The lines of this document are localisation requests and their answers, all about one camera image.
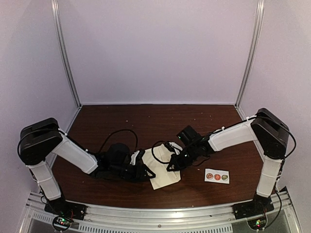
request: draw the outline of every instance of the wooden table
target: wooden table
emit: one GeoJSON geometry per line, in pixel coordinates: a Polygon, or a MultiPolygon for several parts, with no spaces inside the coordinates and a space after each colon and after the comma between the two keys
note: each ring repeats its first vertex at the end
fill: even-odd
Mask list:
{"type": "MultiPolygon", "coordinates": [[[[240,121],[231,105],[101,105],[83,106],[69,135],[97,151],[118,129],[132,129],[138,147],[150,148],[158,140],[178,141],[176,134],[191,125],[201,134],[240,121]]],[[[105,146],[123,142],[132,150],[135,138],[127,132],[113,135],[105,146]]],[[[52,168],[67,200],[129,208],[197,207],[251,199],[256,191],[262,160],[253,142],[227,148],[198,167],[181,172],[181,181],[153,190],[150,182],[97,180],[58,157],[52,168]],[[228,170],[230,184],[204,182],[205,168],[228,170]]]]}

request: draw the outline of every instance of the sticker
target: sticker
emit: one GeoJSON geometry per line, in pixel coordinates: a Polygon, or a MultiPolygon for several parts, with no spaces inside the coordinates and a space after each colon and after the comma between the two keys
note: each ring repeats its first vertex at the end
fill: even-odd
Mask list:
{"type": "Polygon", "coordinates": [[[229,172],[207,168],[205,169],[205,181],[229,184],[230,181],[229,172]]]}
{"type": "Polygon", "coordinates": [[[209,180],[211,180],[211,179],[214,178],[214,176],[213,176],[212,173],[208,173],[208,174],[206,175],[206,178],[208,178],[209,180]]]}

